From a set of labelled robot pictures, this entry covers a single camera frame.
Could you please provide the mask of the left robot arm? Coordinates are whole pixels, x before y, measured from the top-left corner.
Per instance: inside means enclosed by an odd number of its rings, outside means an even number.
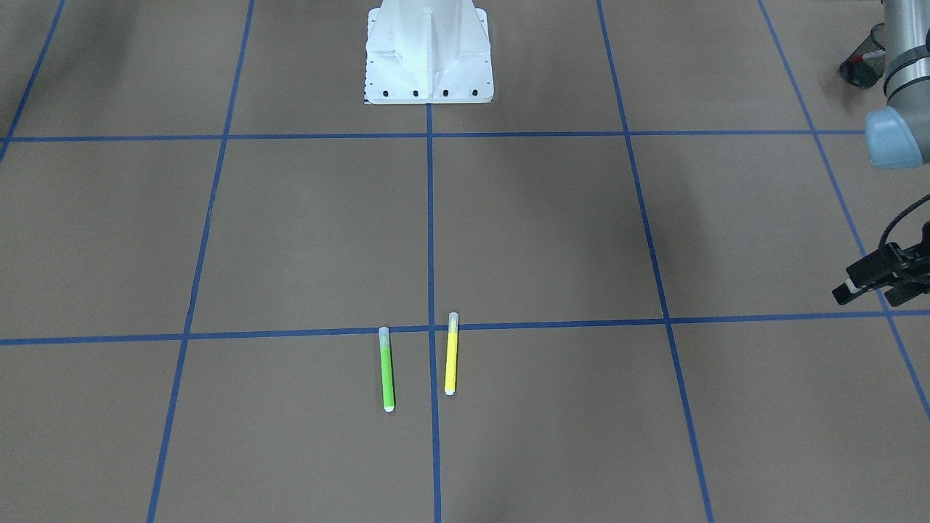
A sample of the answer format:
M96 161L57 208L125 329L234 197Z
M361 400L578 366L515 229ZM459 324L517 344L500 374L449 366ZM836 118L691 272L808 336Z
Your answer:
M883 1L886 21L876 49L857 49L841 64L880 64L886 106L866 117L865 139L871 165L877 169L928 166L928 2ZM863 294L884 290L890 306L897 307L928 293L928 225L921 240L901 248L889 241L893 229L919 206L925 195L907 206L883 230L877 249L846 268L847 278L833 289L833 298L846 305Z

